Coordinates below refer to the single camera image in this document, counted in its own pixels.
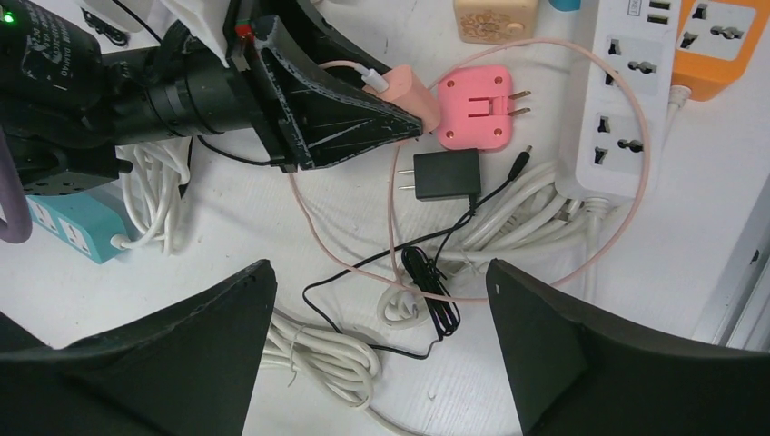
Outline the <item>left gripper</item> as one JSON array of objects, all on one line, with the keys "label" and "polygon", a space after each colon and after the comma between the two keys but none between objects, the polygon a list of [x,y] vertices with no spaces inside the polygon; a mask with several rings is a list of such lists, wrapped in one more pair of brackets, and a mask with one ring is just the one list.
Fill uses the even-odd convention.
[{"label": "left gripper", "polygon": [[112,83],[103,105],[113,145],[252,129],[285,172],[331,167],[423,133],[415,115],[364,91],[348,60],[379,74],[388,66],[331,26],[308,1],[231,1],[224,56],[175,24],[155,48],[108,54]]}]

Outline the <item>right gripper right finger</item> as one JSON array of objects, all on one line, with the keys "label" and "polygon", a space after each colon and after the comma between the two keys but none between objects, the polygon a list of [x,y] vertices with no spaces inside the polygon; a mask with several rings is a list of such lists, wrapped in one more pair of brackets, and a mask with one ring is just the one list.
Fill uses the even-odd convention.
[{"label": "right gripper right finger", "polygon": [[486,284],[526,435],[766,435],[769,356],[621,318],[501,260]]}]

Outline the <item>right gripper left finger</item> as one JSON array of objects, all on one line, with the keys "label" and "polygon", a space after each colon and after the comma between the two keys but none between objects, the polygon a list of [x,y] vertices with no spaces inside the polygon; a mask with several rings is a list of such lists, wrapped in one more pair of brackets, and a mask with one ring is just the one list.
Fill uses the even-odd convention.
[{"label": "right gripper left finger", "polygon": [[277,293],[260,260],[186,300],[55,349],[1,320],[4,435],[239,435]]}]

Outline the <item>black power adapter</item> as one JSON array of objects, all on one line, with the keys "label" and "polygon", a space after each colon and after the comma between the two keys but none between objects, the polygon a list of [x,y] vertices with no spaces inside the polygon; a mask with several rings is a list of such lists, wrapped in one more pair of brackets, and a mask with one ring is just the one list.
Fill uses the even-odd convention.
[{"label": "black power adapter", "polygon": [[[446,242],[449,241],[450,236],[470,222],[479,206],[501,193],[521,175],[531,157],[531,151],[532,147],[527,146],[524,151],[520,152],[513,162],[504,183],[480,200],[479,196],[482,191],[480,154],[478,149],[415,154],[413,156],[415,197],[420,201],[467,197],[469,201],[468,210],[450,227],[396,245],[392,252],[383,251],[374,254],[353,266],[360,268],[386,257],[386,254],[390,255],[391,253],[401,252],[400,258],[404,262],[405,272],[414,280],[422,292],[450,297],[451,295],[449,295],[446,286],[441,281],[441,278],[445,279],[446,276],[443,275],[443,272],[437,266],[440,252],[443,250]],[[433,258],[429,258],[425,251],[419,248],[418,244],[439,237],[444,237],[442,244],[439,246],[437,254]],[[334,282],[348,273],[351,272],[347,270],[339,272],[326,280],[306,286],[302,291],[302,299],[305,304],[319,314],[336,333],[342,333],[342,330],[326,313],[310,301],[307,297],[307,291]],[[442,342],[450,337],[460,326],[461,316],[458,306],[454,302],[450,303],[435,299],[428,299],[426,305],[427,315],[433,322],[437,334],[437,340],[433,343]],[[425,354],[416,354],[378,344],[370,344],[370,347],[374,350],[392,352],[415,360],[426,360],[429,357],[432,344]]]}]

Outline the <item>teal power strip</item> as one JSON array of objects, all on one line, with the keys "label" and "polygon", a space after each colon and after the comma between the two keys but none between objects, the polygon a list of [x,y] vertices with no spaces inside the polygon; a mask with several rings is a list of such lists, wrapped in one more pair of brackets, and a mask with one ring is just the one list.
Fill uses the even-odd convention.
[{"label": "teal power strip", "polygon": [[115,183],[68,195],[29,195],[26,200],[34,223],[96,264],[122,253],[112,245],[115,235],[136,235]]}]

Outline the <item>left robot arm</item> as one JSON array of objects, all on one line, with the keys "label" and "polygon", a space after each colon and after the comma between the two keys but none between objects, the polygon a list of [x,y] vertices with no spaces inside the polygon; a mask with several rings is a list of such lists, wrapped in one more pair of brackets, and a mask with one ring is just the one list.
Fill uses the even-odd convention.
[{"label": "left robot arm", "polygon": [[1,141],[27,195],[115,181],[118,147],[252,129],[286,173],[339,164],[424,133],[366,91],[353,61],[388,66],[308,1],[231,1],[218,56],[174,24],[155,47],[103,54],[93,35],[30,1],[1,4]]}]

